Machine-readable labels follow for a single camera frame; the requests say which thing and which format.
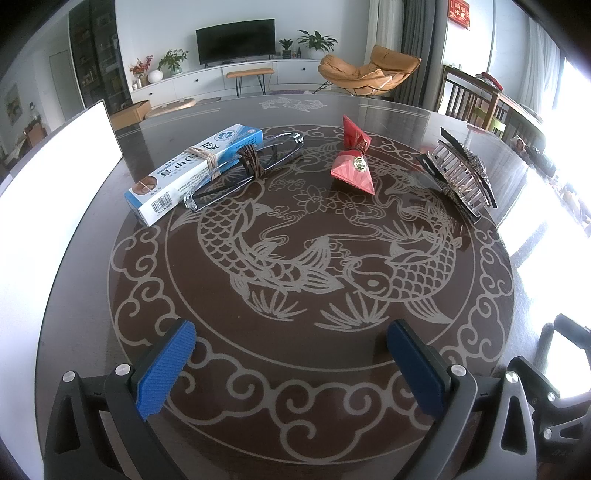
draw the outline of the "dark shelf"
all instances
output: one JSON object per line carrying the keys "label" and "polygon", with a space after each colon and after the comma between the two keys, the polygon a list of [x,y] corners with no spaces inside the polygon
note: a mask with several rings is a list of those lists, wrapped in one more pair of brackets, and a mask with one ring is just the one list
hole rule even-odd
{"label": "dark shelf", "polygon": [[113,20],[111,20],[110,22],[106,23],[105,25],[101,25],[100,27],[95,27],[95,32],[100,32],[100,31],[104,30],[106,27],[110,27],[114,23],[115,22]]}
{"label": "dark shelf", "polygon": [[[119,46],[113,40],[117,37],[115,0],[82,0],[70,10],[68,23],[74,69],[85,106],[102,99],[109,114],[113,114],[121,105],[130,105],[129,90],[121,86],[125,83],[125,66]],[[88,31],[88,37],[76,40]],[[79,61],[82,57],[85,57],[84,62]],[[82,79],[89,78],[90,72],[93,81],[82,85]]]}
{"label": "dark shelf", "polygon": [[80,87],[81,87],[81,88],[88,88],[90,85],[92,85],[92,84],[94,84],[94,83],[96,83],[96,82],[98,82],[98,81],[99,81],[99,79],[94,79],[92,82],[90,82],[90,83],[87,83],[86,85],[82,85],[82,84],[80,84]]}
{"label": "dark shelf", "polygon": [[113,97],[116,97],[117,95],[121,95],[122,93],[125,93],[125,89],[123,89],[123,88],[121,90],[115,92],[113,95],[109,95],[107,98],[113,98]]}

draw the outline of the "blue gripper pad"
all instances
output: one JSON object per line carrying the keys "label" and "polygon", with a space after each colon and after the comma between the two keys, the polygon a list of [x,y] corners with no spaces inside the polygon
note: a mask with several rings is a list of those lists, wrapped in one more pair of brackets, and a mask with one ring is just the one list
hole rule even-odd
{"label": "blue gripper pad", "polygon": [[188,320],[179,319],[137,365],[132,376],[135,405],[141,417],[158,413],[178,375],[191,357],[197,333]]}
{"label": "blue gripper pad", "polygon": [[437,420],[446,409],[451,384],[443,358],[425,345],[404,320],[388,326],[386,342],[418,406]]}

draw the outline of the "picture frame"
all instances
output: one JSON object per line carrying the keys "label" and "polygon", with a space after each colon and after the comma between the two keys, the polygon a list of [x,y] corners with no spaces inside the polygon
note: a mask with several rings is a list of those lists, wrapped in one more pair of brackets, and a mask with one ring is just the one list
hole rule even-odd
{"label": "picture frame", "polygon": [[11,126],[14,125],[22,115],[21,99],[18,96],[18,87],[12,85],[5,97],[6,112]]}
{"label": "picture frame", "polygon": [[447,17],[464,28],[470,28],[470,5],[463,0],[449,0]]}

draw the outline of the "white cabinet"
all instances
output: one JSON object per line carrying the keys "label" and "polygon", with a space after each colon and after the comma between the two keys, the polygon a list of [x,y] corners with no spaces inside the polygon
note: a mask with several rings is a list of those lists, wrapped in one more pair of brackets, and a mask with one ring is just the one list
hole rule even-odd
{"label": "white cabinet", "polygon": [[222,69],[207,69],[173,78],[177,99],[223,90]]}
{"label": "white cabinet", "polygon": [[[236,81],[227,79],[226,74],[237,70],[255,70],[272,68],[274,74],[265,75],[265,84],[268,85],[320,85],[324,79],[318,73],[317,60],[272,60],[249,61],[220,65],[208,69],[200,69],[195,72],[182,73],[174,77],[161,80],[153,85],[133,90],[131,98],[134,103],[149,100],[152,108],[164,103],[182,100],[188,97],[209,98],[212,96],[236,95]],[[242,78],[243,93],[258,93],[261,87],[256,76]],[[271,90],[281,90],[281,86],[271,87]]]}
{"label": "white cabinet", "polygon": [[324,83],[318,73],[320,62],[315,60],[285,60],[277,62],[277,81],[285,83]]}
{"label": "white cabinet", "polygon": [[163,103],[174,102],[177,94],[172,82],[162,81],[131,92],[131,98],[134,103],[149,100],[152,108],[155,108]]}

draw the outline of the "gray curtain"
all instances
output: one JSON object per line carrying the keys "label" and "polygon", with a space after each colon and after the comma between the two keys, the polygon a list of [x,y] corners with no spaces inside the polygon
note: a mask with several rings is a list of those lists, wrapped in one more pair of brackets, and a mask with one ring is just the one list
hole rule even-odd
{"label": "gray curtain", "polygon": [[418,69],[394,89],[394,100],[397,102],[414,106],[423,105],[431,63],[436,3],[434,0],[405,2],[400,51],[422,60]]}

